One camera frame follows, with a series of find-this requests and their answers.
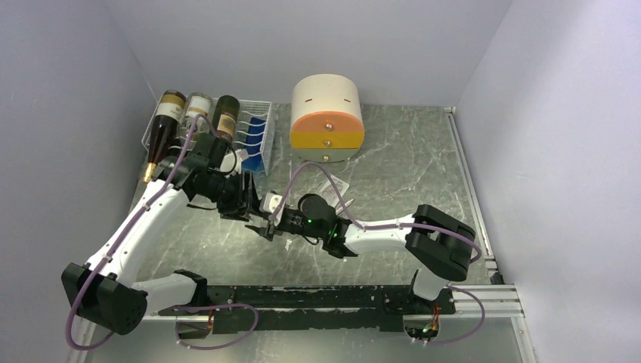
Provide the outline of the blue clear square bottle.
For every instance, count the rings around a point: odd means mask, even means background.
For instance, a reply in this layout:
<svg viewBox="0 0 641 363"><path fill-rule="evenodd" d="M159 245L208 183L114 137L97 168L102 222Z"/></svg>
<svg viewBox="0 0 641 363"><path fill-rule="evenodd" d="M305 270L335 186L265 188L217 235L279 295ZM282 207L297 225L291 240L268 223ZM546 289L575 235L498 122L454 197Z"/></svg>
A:
<svg viewBox="0 0 641 363"><path fill-rule="evenodd" d="M265 164L262 156L262 142L265 139L266 121L252 117L249 122L243 122L245 129L237 132L240 146L244 148L249 157L242 162L244 169L252 172L264 172Z"/></svg>

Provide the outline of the dark green wine bottle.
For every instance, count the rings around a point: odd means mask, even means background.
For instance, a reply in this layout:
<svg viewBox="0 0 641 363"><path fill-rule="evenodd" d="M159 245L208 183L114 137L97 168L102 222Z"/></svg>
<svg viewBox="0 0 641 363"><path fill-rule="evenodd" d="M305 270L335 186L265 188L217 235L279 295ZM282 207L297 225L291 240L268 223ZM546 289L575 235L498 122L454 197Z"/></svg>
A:
<svg viewBox="0 0 641 363"><path fill-rule="evenodd" d="M211 108L212 131L220 139L232 143L240 113L240 102L232 95L218 98Z"/></svg>

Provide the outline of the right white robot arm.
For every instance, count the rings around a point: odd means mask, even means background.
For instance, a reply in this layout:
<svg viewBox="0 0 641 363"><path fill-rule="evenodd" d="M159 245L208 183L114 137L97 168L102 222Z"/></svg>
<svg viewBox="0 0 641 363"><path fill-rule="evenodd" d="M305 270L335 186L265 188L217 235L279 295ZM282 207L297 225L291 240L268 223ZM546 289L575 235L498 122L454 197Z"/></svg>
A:
<svg viewBox="0 0 641 363"><path fill-rule="evenodd" d="M255 212L266 224L248 228L267 240L283 233L316 240L339 259L406 251L420 263L407 298L418 313L428 312L450 282L466 280L470 265L482 257L471 227L428 204L400 218L365 222L340 216L317 194L306 194L295 209L281 201L280 195L267 196Z"/></svg>

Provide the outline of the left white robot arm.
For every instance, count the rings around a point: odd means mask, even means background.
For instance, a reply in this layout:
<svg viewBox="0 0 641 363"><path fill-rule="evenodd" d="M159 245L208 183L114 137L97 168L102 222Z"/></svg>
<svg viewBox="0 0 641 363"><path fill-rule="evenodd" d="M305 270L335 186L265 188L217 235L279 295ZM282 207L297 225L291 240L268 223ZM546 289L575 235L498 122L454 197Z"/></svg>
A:
<svg viewBox="0 0 641 363"><path fill-rule="evenodd" d="M63 270L68 326L80 317L126 335L153 312L182 307L197 315L206 310L211 300L203 276L186 270L148 281L137 276L163 229L195 196L210 199L231 219L241 220L257 205L250 172L223 175L209 170L207 163L195 156L163 161L114 235L83 265L70 263Z"/></svg>

